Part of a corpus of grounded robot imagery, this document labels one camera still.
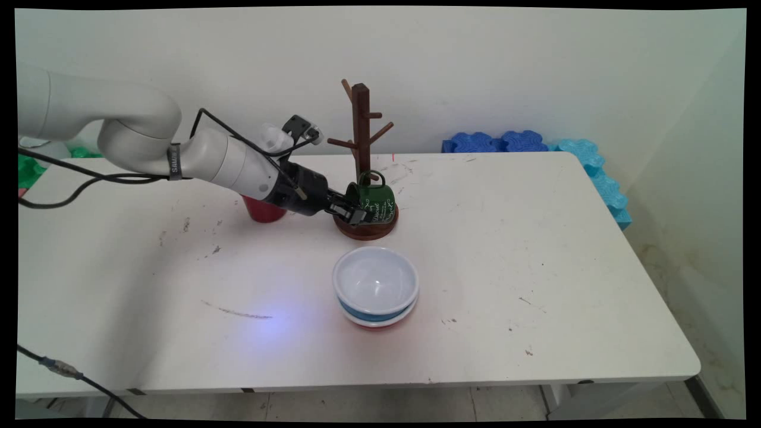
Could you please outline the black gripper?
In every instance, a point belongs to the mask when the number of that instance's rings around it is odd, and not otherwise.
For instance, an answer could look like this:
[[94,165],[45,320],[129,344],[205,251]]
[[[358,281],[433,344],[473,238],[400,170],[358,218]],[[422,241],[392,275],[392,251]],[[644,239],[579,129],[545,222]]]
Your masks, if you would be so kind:
[[279,165],[281,172],[270,193],[272,205],[302,216],[326,211],[350,227],[370,224],[375,219],[375,214],[362,209],[356,199],[328,189],[323,174],[287,160]]

